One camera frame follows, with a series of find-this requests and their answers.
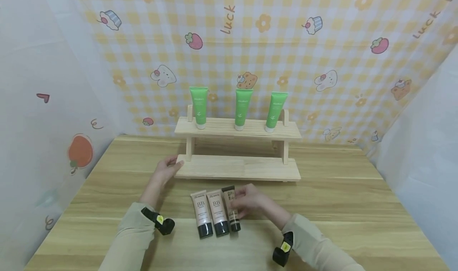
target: black tube cap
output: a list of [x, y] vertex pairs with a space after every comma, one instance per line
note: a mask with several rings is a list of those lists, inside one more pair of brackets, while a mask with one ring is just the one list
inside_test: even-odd
[[216, 237], [229, 234], [229, 224], [227, 221], [214, 224]]
[[173, 228], [175, 227], [175, 222], [172, 219], [164, 220], [162, 226], [156, 226], [159, 229], [159, 232], [162, 235], [168, 235], [172, 233]]
[[198, 226], [199, 238], [207, 238], [213, 235], [212, 223], [205, 223]]
[[236, 222], [236, 223], [231, 223], [230, 224], [230, 230], [232, 232], [238, 232], [242, 229], [242, 227], [240, 226], [240, 222]]
[[281, 248], [275, 247], [272, 259], [281, 267], [286, 265], [287, 259], [289, 258], [289, 252], [284, 253]]

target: black wrist strap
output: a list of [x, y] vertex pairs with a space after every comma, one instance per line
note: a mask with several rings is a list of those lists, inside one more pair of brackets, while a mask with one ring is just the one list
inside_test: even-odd
[[142, 209], [142, 214], [152, 222], [154, 222], [154, 227], [159, 230], [162, 235], [171, 234], [173, 228], [175, 227], [175, 222], [172, 219], [164, 219], [159, 213], [149, 210], [144, 207]]
[[272, 259], [281, 267], [286, 265], [286, 262], [289, 258], [289, 253], [293, 249], [293, 232], [287, 232], [283, 234], [283, 242], [281, 247], [275, 247]]

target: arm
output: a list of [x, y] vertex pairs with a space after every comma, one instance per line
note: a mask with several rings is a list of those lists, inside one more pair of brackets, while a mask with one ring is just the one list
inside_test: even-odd
[[165, 184], [183, 166], [177, 157], [171, 156], [157, 164], [138, 202], [134, 202], [118, 226], [108, 253], [99, 271], [140, 271], [145, 251], [154, 239], [154, 223], [145, 217], [141, 210], [154, 211]]
[[260, 193], [253, 184], [241, 187], [235, 194], [237, 199], [232, 202], [232, 208], [240, 210], [240, 218], [259, 209], [283, 234], [292, 231], [293, 250], [311, 267], [319, 271], [364, 271], [353, 258], [326, 238], [316, 225], [302, 215], [291, 215], [273, 199]]

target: beige sleeve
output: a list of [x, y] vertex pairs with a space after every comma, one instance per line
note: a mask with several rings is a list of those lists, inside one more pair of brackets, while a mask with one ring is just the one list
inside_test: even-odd
[[134, 202], [118, 226], [99, 271], [140, 271], [146, 249], [154, 239], [154, 223], [142, 214], [142, 203]]
[[334, 245], [321, 231], [300, 214], [294, 214], [281, 231], [293, 232], [293, 250], [319, 271], [364, 271], [348, 254]]

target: orange fruit print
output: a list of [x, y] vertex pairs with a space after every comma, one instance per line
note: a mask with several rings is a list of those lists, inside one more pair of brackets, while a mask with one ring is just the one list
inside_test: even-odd
[[91, 139], [84, 134], [73, 136], [72, 143], [67, 151], [70, 160], [70, 174], [74, 175], [79, 168], [85, 168], [92, 161], [94, 149]]

